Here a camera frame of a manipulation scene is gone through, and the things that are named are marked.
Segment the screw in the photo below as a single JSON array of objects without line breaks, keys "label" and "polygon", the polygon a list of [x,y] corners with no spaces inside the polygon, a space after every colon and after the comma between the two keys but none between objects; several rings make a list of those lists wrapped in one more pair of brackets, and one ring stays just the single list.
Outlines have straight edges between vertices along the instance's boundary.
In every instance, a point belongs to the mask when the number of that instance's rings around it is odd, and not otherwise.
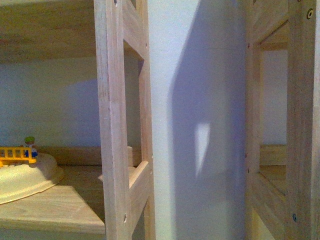
[{"label": "screw", "polygon": [[312,8],[310,8],[308,13],[306,14],[306,19],[310,19],[313,14],[314,14],[314,10]]},{"label": "screw", "polygon": [[292,219],[293,221],[296,223],[298,220],[297,220],[297,215],[294,213],[292,214]]}]

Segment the wooden board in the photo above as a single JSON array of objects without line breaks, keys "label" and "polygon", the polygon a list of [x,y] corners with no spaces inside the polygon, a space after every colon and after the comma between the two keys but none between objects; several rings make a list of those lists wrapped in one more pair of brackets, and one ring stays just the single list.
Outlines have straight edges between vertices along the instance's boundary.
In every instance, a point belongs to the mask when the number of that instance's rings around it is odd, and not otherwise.
[{"label": "wooden board", "polygon": [[253,42],[258,44],[289,18],[288,0],[257,0],[251,9]]},{"label": "wooden board", "polygon": [[282,26],[275,30],[265,40],[261,42],[262,51],[286,50],[289,41],[289,22],[286,21]]},{"label": "wooden board", "polygon": [[0,1],[0,16],[0,64],[96,55],[93,0]]},{"label": "wooden board", "polygon": [[255,215],[252,199],[252,177],[259,172],[260,128],[260,55],[257,54],[253,39],[253,2],[246,0],[246,96],[245,96],[245,239],[253,240],[255,235]]},{"label": "wooden board", "polygon": [[129,240],[129,193],[122,0],[94,0],[106,238]]},{"label": "wooden board", "polygon": [[260,146],[260,166],[285,166],[287,157],[286,145]]},{"label": "wooden board", "polygon": [[260,173],[284,196],[287,191],[286,166],[260,166]]},{"label": "wooden board", "polygon": [[[101,166],[101,147],[99,146],[41,146],[38,151],[53,156],[59,165]],[[141,148],[127,147],[128,166],[137,167],[141,163]]]},{"label": "wooden board", "polygon": [[[102,168],[61,167],[65,177],[60,184],[0,205],[0,228],[105,235]],[[137,179],[144,178],[144,169],[148,167],[143,164],[139,169],[128,168],[130,185],[138,189],[137,193],[145,191]]]},{"label": "wooden board", "polygon": [[151,110],[151,80],[150,80],[150,56],[149,56],[149,18],[148,1],[136,0],[136,11],[142,20],[142,29],[145,39],[142,45],[145,47],[144,61],[139,62],[139,92],[140,92],[140,122],[141,122],[141,157],[149,163],[149,188],[144,208],[144,232],[146,240],[156,240],[156,216],[154,193],[154,157],[152,144],[152,110]]},{"label": "wooden board", "polygon": [[319,11],[317,0],[289,1],[287,239],[320,239]]},{"label": "wooden board", "polygon": [[285,237],[286,198],[264,176],[252,176],[252,205],[275,240]]}]

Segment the wooden shelving unit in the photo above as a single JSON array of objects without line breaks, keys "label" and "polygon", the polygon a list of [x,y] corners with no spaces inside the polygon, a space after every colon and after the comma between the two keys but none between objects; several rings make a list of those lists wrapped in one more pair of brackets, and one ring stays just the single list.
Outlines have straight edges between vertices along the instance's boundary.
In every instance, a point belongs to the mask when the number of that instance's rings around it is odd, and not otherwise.
[{"label": "wooden shelving unit", "polygon": [[[276,240],[320,237],[319,9],[317,0],[246,1],[247,240],[259,239],[255,212]],[[287,146],[262,146],[261,55],[283,49]]]},{"label": "wooden shelving unit", "polygon": [[[156,239],[147,0],[4,0],[0,15],[2,64],[96,56],[101,136],[101,148],[44,148],[65,179],[0,205],[0,228],[129,240],[144,213],[145,239]],[[139,154],[127,147],[125,54],[139,62]]]}]

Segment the toy figure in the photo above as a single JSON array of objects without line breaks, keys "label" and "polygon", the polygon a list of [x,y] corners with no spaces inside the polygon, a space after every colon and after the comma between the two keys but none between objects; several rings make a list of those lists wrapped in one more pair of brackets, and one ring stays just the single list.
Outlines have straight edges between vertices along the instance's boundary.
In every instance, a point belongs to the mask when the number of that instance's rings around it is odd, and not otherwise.
[{"label": "toy figure", "polygon": [[[24,139],[25,142],[25,147],[31,148],[31,156],[33,158],[35,158],[36,156],[38,156],[38,151],[36,149],[36,145],[35,145],[35,138],[33,136],[27,136]],[[29,151],[25,151],[25,156],[29,157]]]}]

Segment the shelf board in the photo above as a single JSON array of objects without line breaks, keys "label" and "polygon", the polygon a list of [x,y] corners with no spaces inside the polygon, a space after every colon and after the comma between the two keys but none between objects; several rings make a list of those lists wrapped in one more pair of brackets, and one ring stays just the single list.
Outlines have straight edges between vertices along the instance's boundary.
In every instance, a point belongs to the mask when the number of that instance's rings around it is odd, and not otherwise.
[{"label": "shelf board", "polygon": [[[105,234],[101,166],[61,166],[60,184],[0,205],[0,228]],[[135,167],[129,167],[133,176]]]},{"label": "shelf board", "polygon": [[260,173],[280,191],[286,195],[286,166],[260,166]]}]

